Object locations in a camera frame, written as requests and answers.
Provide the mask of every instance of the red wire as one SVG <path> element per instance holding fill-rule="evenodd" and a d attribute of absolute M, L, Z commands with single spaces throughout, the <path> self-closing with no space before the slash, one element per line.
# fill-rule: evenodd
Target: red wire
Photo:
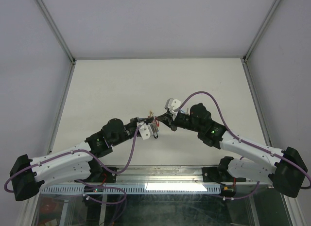
<path fill-rule="evenodd" d="M 101 186 L 105 183 L 106 179 L 107 179 L 107 175 L 106 174 L 103 174 L 102 176 L 105 176 L 103 182 L 100 184 Z"/>
<path fill-rule="evenodd" d="M 160 126 L 159 121 L 157 119 L 155 119 L 155 122 L 156 122 L 157 127 L 159 127 Z"/>

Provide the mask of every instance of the grey wall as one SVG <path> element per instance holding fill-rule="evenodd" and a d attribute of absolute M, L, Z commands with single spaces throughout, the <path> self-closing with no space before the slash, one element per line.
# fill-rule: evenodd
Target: grey wall
<path fill-rule="evenodd" d="M 311 169 L 311 0 L 284 0 L 249 60 L 275 146 L 296 148 Z M 311 191 L 298 196 L 308 225 Z"/>
<path fill-rule="evenodd" d="M 44 0 L 76 58 L 243 56 L 273 0 Z"/>
<path fill-rule="evenodd" d="M 0 183 L 16 158 L 43 155 L 69 60 L 33 0 L 0 0 Z M 15 224 L 21 202 L 0 189 L 1 225 Z"/>

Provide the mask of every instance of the enclosure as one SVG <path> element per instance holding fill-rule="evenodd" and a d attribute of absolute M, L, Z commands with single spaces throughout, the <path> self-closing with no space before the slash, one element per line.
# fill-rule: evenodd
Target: enclosure
<path fill-rule="evenodd" d="M 310 2 L 0 0 L 2 182 L 20 155 L 62 151 L 112 118 L 129 122 L 149 111 L 158 115 L 168 98 L 183 101 L 200 90 L 216 98 L 234 131 L 268 146 L 293 147 L 310 167 Z M 186 108 L 199 102 L 220 122 L 206 96 L 193 98 Z M 204 183 L 202 167 L 240 156 L 207 147 L 189 131 L 159 129 L 158 139 L 138 141 L 129 170 L 117 176 L 116 185 L 127 188 L 128 205 L 116 224 L 311 223 L 305 190 L 292 199 L 261 184 L 244 200 L 215 198 L 219 185 Z M 127 141 L 101 160 L 123 167 L 130 146 Z M 211 188 L 211 195 L 141 190 L 155 180 L 180 186 L 197 181 Z M 65 185 L 24 202 L 2 190 L 2 222 L 110 224 L 114 207 L 87 205 L 82 197 L 70 197 L 72 190 L 59 196 L 60 188 L 72 183 Z M 249 193 L 255 185 L 238 183 L 237 193 Z M 44 213 L 45 205 L 53 210 Z"/>

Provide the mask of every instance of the white wall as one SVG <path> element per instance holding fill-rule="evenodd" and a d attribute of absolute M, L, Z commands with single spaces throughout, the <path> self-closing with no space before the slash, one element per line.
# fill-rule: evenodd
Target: white wall
<path fill-rule="evenodd" d="M 272 142 L 311 169 L 311 0 L 284 0 L 249 60 Z M 311 191 L 298 196 L 311 225 Z"/>
<path fill-rule="evenodd" d="M 33 0 L 0 0 L 0 183 L 16 158 L 43 155 L 69 59 Z M 13 226 L 22 202 L 0 190 L 1 225 Z"/>
<path fill-rule="evenodd" d="M 168 98 L 183 101 L 196 91 L 218 101 L 228 125 L 239 134 L 264 143 L 240 59 L 132 59 L 77 61 L 56 135 L 53 152 L 68 149 L 101 130 L 112 118 L 129 123 L 134 117 L 165 112 Z M 213 101 L 193 97 L 186 107 L 203 102 L 220 122 Z M 197 133 L 161 124 L 158 139 L 137 140 L 132 165 L 209 165 L 238 154 L 203 144 Z M 132 141 L 113 148 L 105 164 L 126 164 Z"/>

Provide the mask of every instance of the metal frame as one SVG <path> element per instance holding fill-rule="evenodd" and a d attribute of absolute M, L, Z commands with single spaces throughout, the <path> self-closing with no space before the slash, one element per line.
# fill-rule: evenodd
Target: metal frame
<path fill-rule="evenodd" d="M 60 100 L 59 103 L 59 110 L 56 114 L 55 117 L 55 122 L 54 122 L 54 127 L 53 127 L 53 131 L 50 135 L 50 139 L 46 148 L 46 154 L 48 155 L 51 152 L 51 148 L 53 147 L 55 138 L 56 138 L 56 133 L 57 133 L 57 129 L 60 123 L 60 119 L 62 116 L 62 112 L 64 109 L 64 105 L 65 105 L 65 101 L 66 101 L 66 97 L 69 91 L 69 87 L 70 87 L 70 83 L 71 83 L 71 79 L 73 76 L 73 72 L 74 72 L 74 68 L 75 68 L 75 61 L 71 63 L 70 69 L 68 71 L 68 76 L 67 76 L 67 81 L 66 84 L 64 86 L 64 90 L 63 90 L 63 96 Z M 39 194 L 34 196 L 31 199 L 28 199 L 26 201 L 23 202 L 20 214 L 18 216 L 17 219 L 17 226 L 29 226 L 32 225 L 33 222 L 33 218 L 36 215 L 36 206 L 39 200 Z"/>
<path fill-rule="evenodd" d="M 269 136 L 267 125 L 264 119 L 265 117 L 260 106 L 260 101 L 256 93 L 256 88 L 253 82 L 251 72 L 249 71 L 247 63 L 244 61 L 244 59 L 241 59 L 241 61 L 242 61 L 242 65 L 245 71 L 245 76 L 246 76 L 246 79 L 249 85 L 249 89 L 253 97 L 254 105 L 256 108 L 257 116 L 260 122 L 260 126 L 262 129 L 262 133 L 263 133 L 266 145 L 273 147 L 273 143 Z M 283 199 L 284 199 L 285 206 L 287 207 L 287 211 L 289 213 L 293 226 L 306 226 L 307 223 L 303 216 L 298 200 L 296 198 L 289 198 L 284 195 L 283 195 Z"/>
<path fill-rule="evenodd" d="M 51 31 L 53 32 L 55 38 L 57 39 L 58 43 L 60 44 L 60 46 L 62 47 L 62 49 L 64 50 L 64 52 L 67 54 L 69 60 L 73 63 L 75 61 L 75 58 L 73 57 L 70 49 L 68 48 L 63 36 L 61 35 L 61 33 L 59 32 L 51 14 L 49 13 L 45 3 L 43 0 L 34 0 L 35 3 L 37 4 L 38 8 L 41 11 L 41 14 L 43 15 L 44 19 L 46 20 L 46 22 L 48 23 Z"/>
<path fill-rule="evenodd" d="M 249 59 L 250 55 L 252 54 L 252 52 L 254 51 L 254 49 L 256 48 L 257 44 L 259 43 L 260 39 L 262 38 L 264 32 L 267 30 L 267 28 L 270 25 L 270 22 L 273 18 L 273 15 L 275 14 L 277 8 L 279 7 L 280 3 L 282 2 L 282 0 L 274 0 L 266 17 L 264 18 L 258 32 L 256 33 L 252 44 L 250 45 L 250 47 L 248 48 L 246 55 L 245 55 L 245 62 L 247 62 L 247 60 Z"/>
<path fill-rule="evenodd" d="M 253 214 L 254 226 L 259 226 L 260 224 L 259 224 L 259 219 L 258 219 L 258 215 L 257 215 L 257 210 L 256 210 L 256 206 L 255 206 L 254 197 L 253 196 L 249 196 L 248 201 L 249 201 L 249 204 L 250 204 L 251 212 Z"/>
<path fill-rule="evenodd" d="M 64 38 L 62 37 L 60 31 L 58 30 L 58 28 L 57 28 L 52 16 L 50 15 L 44 1 L 43 0 L 34 0 L 34 1 L 36 2 L 38 8 L 40 9 L 43 17 L 45 18 L 46 22 L 48 23 L 51 31 L 53 32 L 55 38 L 58 41 L 58 43 L 61 45 L 62 49 L 64 50 L 64 52 L 68 56 L 69 60 L 71 61 L 70 71 L 69 71 L 68 76 L 67 76 L 67 78 L 68 78 L 67 83 L 66 83 L 66 86 L 64 88 L 64 93 L 63 93 L 63 96 L 62 96 L 61 101 L 60 101 L 59 110 L 58 110 L 58 113 L 55 117 L 54 129 L 53 129 L 52 134 L 50 136 L 50 140 L 49 140 L 48 147 L 46 150 L 47 151 L 46 153 L 48 154 L 52 151 L 52 147 L 53 147 L 53 144 L 55 141 L 55 137 L 56 137 L 57 129 L 59 126 L 60 118 L 61 118 L 61 115 L 62 115 L 62 112 L 64 109 L 67 93 L 68 93 L 68 90 L 70 87 L 70 82 L 72 79 L 76 59 L 73 57 L 73 55 L 72 55 L 69 47 L 67 46 Z M 254 51 L 254 49 L 256 48 L 258 43 L 260 42 L 260 39 L 263 36 L 264 32 L 266 31 L 267 27 L 271 23 L 273 15 L 276 12 L 277 8 L 279 7 L 281 1 L 282 0 L 274 0 L 271 8 L 269 9 L 269 11 L 268 11 L 268 13 L 267 13 L 267 15 L 263 21 L 263 23 L 261 24 L 258 32 L 256 33 L 256 35 L 252 41 L 252 44 L 250 45 L 245 57 L 244 58 L 241 58 L 240 56 L 233 56 L 232 57 L 232 58 L 241 58 L 242 65 L 243 65 L 243 68 L 245 71 L 245 76 L 246 76 L 246 79 L 248 81 L 248 85 L 249 85 L 249 88 L 250 88 L 250 91 L 252 94 L 252 98 L 254 101 L 254 105 L 255 105 L 255 108 L 257 111 L 257 115 L 259 118 L 260 126 L 262 129 L 263 135 L 264 135 L 264 139 L 265 139 L 266 144 L 270 145 L 270 146 L 273 146 L 273 144 L 272 144 L 272 141 L 271 141 L 269 133 L 268 133 L 267 125 L 266 125 L 265 119 L 264 119 L 265 117 L 264 117 L 264 114 L 263 114 L 261 106 L 260 106 L 260 101 L 259 101 L 259 98 L 257 95 L 257 91 L 256 91 L 256 88 L 254 86 L 251 73 L 250 73 L 248 66 L 247 66 L 247 60 L 251 56 L 252 52 Z M 216 56 L 214 58 L 228 58 L 228 57 Z M 79 60 L 93 60 L 93 59 L 79 58 Z M 133 170 L 129 169 L 129 173 L 127 175 L 125 173 L 124 175 L 120 175 L 119 178 L 120 179 L 123 178 L 123 182 L 126 182 L 126 183 L 129 182 L 129 180 L 127 179 L 127 177 L 129 177 L 129 176 L 131 176 L 131 178 L 135 177 L 135 179 L 137 181 L 141 180 L 142 176 L 139 174 L 135 174 L 135 172 Z M 195 176 L 195 178 L 197 178 L 196 180 L 201 181 L 199 179 L 198 174 L 193 173 L 192 175 Z M 284 196 L 283 199 L 284 199 L 284 203 L 286 204 L 286 206 L 288 208 L 287 210 L 288 210 L 288 213 L 290 215 L 290 218 L 292 220 L 293 225 L 294 226 L 306 225 L 306 221 L 304 219 L 304 216 L 302 214 L 302 211 L 301 211 L 301 208 L 299 206 L 297 199 L 292 199 L 292 198 L 289 198 L 287 196 Z M 31 225 L 31 222 L 33 221 L 34 215 L 36 215 L 36 205 L 38 203 L 38 200 L 39 200 L 39 195 L 36 195 L 35 197 L 24 202 L 22 209 L 21 209 L 21 213 L 20 213 L 19 218 L 17 220 L 18 226 L 29 226 L 29 225 Z"/>

